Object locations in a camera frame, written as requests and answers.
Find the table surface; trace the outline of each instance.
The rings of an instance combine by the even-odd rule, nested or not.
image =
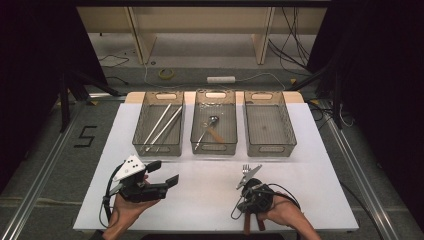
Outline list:
[[[242,177],[242,166],[246,163],[252,168],[262,164],[255,177],[264,183],[276,183],[289,190],[318,231],[358,229],[307,104],[287,101],[297,139],[297,146],[290,157],[247,156],[243,105],[240,103],[242,93],[239,92],[236,154],[194,155],[190,145],[194,106],[193,102],[188,101],[193,95],[193,92],[185,93],[181,157],[141,158],[145,163],[158,159],[163,161],[161,169],[149,174],[151,183],[164,182],[176,174],[179,174],[179,183],[168,190],[166,199],[144,212],[130,230],[146,233],[241,233],[244,218],[233,220],[231,212],[240,198],[241,190],[236,190],[236,185]],[[135,99],[140,99],[142,95],[135,93],[129,96],[129,102],[137,102]],[[140,103],[121,104],[74,229],[90,231],[103,228],[99,222],[99,210],[110,175],[130,154],[137,154],[132,138],[140,109]],[[107,222],[104,212],[102,219]],[[255,221],[252,220],[251,225],[253,232],[259,231]],[[266,221],[265,226],[266,232],[289,230],[271,221]]]

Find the human hand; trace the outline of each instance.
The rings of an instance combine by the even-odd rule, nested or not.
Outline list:
[[[296,229],[305,240],[321,239],[300,209],[290,200],[274,196],[271,209],[258,214],[259,220],[269,219],[277,224]]]
[[[134,222],[138,217],[149,207],[155,205],[160,200],[133,203],[125,201],[120,195],[116,194],[115,203],[113,206],[113,212],[110,217],[109,227],[103,233],[104,239],[118,239]]]

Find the silver spoon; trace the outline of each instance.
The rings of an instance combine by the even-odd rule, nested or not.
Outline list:
[[[208,125],[206,126],[205,131],[203,131],[202,135],[200,136],[199,140],[197,141],[196,147],[194,147],[194,151],[196,151],[197,148],[199,147],[200,141],[202,141],[203,136],[205,136],[205,133],[207,132],[208,127],[215,125],[218,122],[218,120],[219,120],[218,116],[210,116],[209,117]]]

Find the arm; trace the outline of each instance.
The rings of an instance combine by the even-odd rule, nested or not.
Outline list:
[[[277,224],[294,228],[305,240],[321,239],[299,208],[284,197],[274,196],[271,210],[259,213],[258,218],[269,219]]]

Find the gray mesh tray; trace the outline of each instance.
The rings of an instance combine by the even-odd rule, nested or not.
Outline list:
[[[235,99],[235,92],[231,90],[196,91],[190,139],[194,154],[235,154],[237,145]],[[211,116],[216,116],[219,120],[209,125]]]
[[[184,92],[146,92],[134,133],[140,156],[180,156]]]
[[[296,146],[282,92],[245,92],[247,155],[289,157]]]

